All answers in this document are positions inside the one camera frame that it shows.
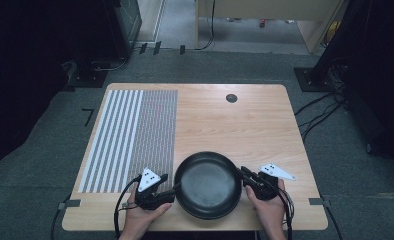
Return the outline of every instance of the wooden desk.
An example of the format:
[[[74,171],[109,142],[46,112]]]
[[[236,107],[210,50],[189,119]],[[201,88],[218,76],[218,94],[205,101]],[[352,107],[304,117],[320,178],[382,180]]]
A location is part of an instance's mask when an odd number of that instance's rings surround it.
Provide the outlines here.
[[[79,193],[78,188],[107,93],[116,89],[177,90],[174,172],[186,157],[200,151],[221,153],[237,167],[246,166],[255,172],[259,166],[273,162],[297,178],[296,181],[285,180],[286,190],[296,209],[293,229],[322,230],[327,227],[323,207],[309,203],[309,198],[319,198],[319,194],[284,86],[119,83],[109,85],[106,90],[72,191],[71,199],[81,199],[81,206],[66,210],[63,219],[65,230],[114,229],[113,211],[120,193]],[[238,101],[226,101],[228,94],[235,94]],[[192,217],[175,202],[149,230],[260,230],[262,228],[252,208],[245,191],[237,207],[217,220]],[[122,227],[123,212],[119,222]]]
[[[343,0],[216,0],[215,18],[298,20],[310,53],[322,41]],[[199,48],[199,18],[212,16],[213,0],[196,1],[196,48]]]

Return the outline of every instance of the pan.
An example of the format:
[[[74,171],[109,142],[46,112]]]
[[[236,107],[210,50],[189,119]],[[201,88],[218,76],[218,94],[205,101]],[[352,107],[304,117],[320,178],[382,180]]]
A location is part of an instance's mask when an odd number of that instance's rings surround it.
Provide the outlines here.
[[[175,173],[176,199],[194,217],[224,217],[238,204],[241,179],[234,163],[215,152],[199,152],[186,158]]]

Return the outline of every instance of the human hand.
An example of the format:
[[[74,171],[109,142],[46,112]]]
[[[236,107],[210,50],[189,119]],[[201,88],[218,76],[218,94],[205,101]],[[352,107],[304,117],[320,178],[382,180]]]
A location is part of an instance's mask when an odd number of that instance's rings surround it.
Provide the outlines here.
[[[141,239],[150,224],[156,218],[162,216],[172,206],[172,203],[165,203],[154,211],[143,210],[134,203],[136,189],[137,183],[134,184],[134,188],[128,198],[128,207],[132,207],[132,209],[126,210],[125,225],[119,238],[120,240]]]
[[[285,190],[284,180],[278,179],[278,187]],[[256,198],[253,189],[246,186],[247,197],[253,203],[254,209],[257,212],[257,217],[263,226],[266,234],[271,240],[285,240],[284,231],[282,230],[282,222],[284,220],[284,204],[279,196],[268,200],[262,201]]]

